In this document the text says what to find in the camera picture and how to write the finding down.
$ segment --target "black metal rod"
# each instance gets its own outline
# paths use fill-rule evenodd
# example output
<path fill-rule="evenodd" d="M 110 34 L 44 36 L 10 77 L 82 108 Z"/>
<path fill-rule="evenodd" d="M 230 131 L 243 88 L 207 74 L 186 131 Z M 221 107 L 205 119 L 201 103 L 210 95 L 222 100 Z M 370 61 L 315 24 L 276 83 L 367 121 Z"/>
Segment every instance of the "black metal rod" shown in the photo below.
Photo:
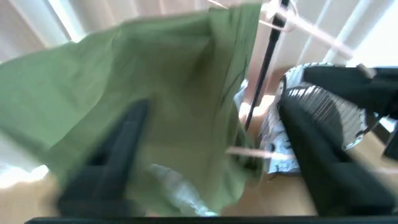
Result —
<path fill-rule="evenodd" d="M 282 0 L 280 3 L 282 7 L 287 7 L 289 5 L 289 0 Z M 272 24 L 275 26 L 283 27 L 285 26 L 285 21 L 282 19 L 279 19 L 277 16 L 275 16 L 272 20 Z M 266 54 L 264 56 L 264 60 L 262 61 L 262 67 L 260 70 L 260 76 L 257 79 L 257 86 L 256 86 L 256 92 L 254 94 L 253 101 L 251 103 L 250 111 L 249 114 L 246 118 L 246 124 L 244 125 L 245 130 L 249 129 L 250 126 L 250 120 L 253 117 L 253 111 L 254 107 L 256 107 L 257 101 L 259 99 L 259 95 L 261 93 L 261 88 L 262 85 L 264 84 L 264 80 L 266 79 L 266 74 L 268 71 L 269 64 L 271 62 L 272 54 L 274 53 L 276 43 L 278 42 L 280 36 L 280 31 L 277 29 L 272 29 L 271 34 L 269 36 L 269 43 L 267 46 Z"/>

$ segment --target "green towel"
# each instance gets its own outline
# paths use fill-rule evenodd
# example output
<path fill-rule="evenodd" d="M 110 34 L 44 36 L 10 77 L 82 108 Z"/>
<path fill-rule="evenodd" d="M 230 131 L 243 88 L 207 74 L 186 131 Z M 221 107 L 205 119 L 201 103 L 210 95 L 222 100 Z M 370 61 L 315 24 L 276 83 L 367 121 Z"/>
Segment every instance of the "green towel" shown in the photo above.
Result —
<path fill-rule="evenodd" d="M 248 69 L 259 11 L 247 4 L 125 22 L 4 63 L 0 129 L 64 187 L 127 107 L 148 98 L 150 119 L 126 196 L 178 214 L 147 171 L 157 164 L 182 174 L 218 212 L 237 201 L 247 177 L 224 152 L 243 131 L 233 96 Z"/>

